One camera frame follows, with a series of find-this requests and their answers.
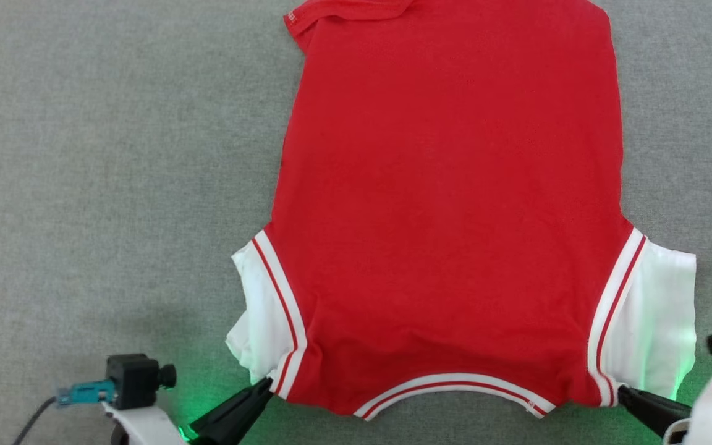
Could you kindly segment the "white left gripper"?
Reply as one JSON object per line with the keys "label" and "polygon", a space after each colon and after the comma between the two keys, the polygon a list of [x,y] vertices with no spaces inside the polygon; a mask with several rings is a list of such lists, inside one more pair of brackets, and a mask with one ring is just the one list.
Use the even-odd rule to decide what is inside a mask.
{"label": "white left gripper", "polygon": [[104,402],[114,428],[108,445],[239,445],[273,397],[273,380],[263,378],[232,395],[189,427],[176,425],[153,404]]}

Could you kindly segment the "red white t-shirt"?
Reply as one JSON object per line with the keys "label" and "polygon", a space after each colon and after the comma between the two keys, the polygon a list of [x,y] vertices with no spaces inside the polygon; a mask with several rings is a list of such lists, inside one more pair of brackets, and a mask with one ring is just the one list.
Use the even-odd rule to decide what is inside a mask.
{"label": "red white t-shirt", "polygon": [[306,0],[268,223],[226,346],[290,403],[373,419],[473,391],[537,418],[675,399],[696,258],[621,209],[608,15],[591,0]]}

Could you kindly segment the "grey fabric sofa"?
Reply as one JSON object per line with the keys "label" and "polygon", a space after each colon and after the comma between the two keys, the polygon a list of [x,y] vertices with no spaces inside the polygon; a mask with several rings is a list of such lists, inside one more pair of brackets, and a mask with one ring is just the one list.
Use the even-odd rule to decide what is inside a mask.
{"label": "grey fabric sofa", "polygon": [[[692,403],[712,375],[712,0],[595,0],[622,95],[622,208],[694,253]],[[230,256],[269,219],[299,0],[0,0],[0,445],[108,355],[178,372],[192,422],[248,384]]]}

